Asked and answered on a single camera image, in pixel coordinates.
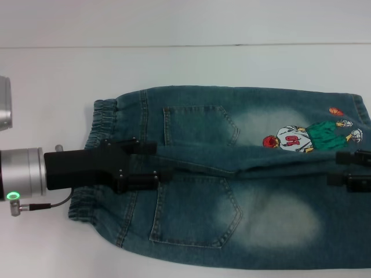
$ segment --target cartoon character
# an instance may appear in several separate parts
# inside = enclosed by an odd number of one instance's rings
[[[309,127],[286,126],[278,130],[277,136],[267,136],[263,146],[268,148],[281,147],[287,151],[311,152],[314,149],[340,149],[348,145],[350,139],[359,143],[362,141],[361,129],[353,130],[348,136],[335,134],[338,127],[351,127],[352,122],[340,120],[338,122],[315,123]]]

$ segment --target denim shorts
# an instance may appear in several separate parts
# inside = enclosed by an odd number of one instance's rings
[[[86,148],[156,141],[132,173],[174,169],[156,191],[75,190],[72,220],[124,250],[240,269],[371,268],[371,193],[326,185],[339,150],[371,149],[362,98],[251,87],[156,87],[94,104]]]

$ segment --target jersey number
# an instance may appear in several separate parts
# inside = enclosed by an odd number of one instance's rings
[[[297,136],[286,136],[285,139],[288,142],[288,146],[300,145],[299,138],[297,138]]]

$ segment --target green indicator light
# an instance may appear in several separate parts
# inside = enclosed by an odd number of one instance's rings
[[[11,193],[9,193],[8,195],[6,195],[6,197],[9,199],[9,200],[17,200],[19,199],[21,195],[18,193],[18,192],[15,192],[15,191],[12,191]]]

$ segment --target cable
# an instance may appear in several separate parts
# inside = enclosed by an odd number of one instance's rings
[[[70,195],[66,198],[66,200],[63,200],[62,202],[58,203],[58,204],[53,204],[51,205],[50,207],[57,207],[57,206],[61,206],[62,204],[64,203],[67,203],[71,198],[72,198],[72,195],[74,194],[74,189],[71,188],[71,193]]]
[[[34,210],[46,210],[46,209],[51,209],[52,207],[61,206],[62,204],[67,203],[72,198],[72,195],[73,194],[74,194],[74,189],[71,188],[70,195],[65,200],[63,200],[62,202],[57,203],[57,204],[50,204],[50,203],[47,203],[47,204],[29,204],[28,205],[29,206],[29,210],[30,211],[34,211]]]

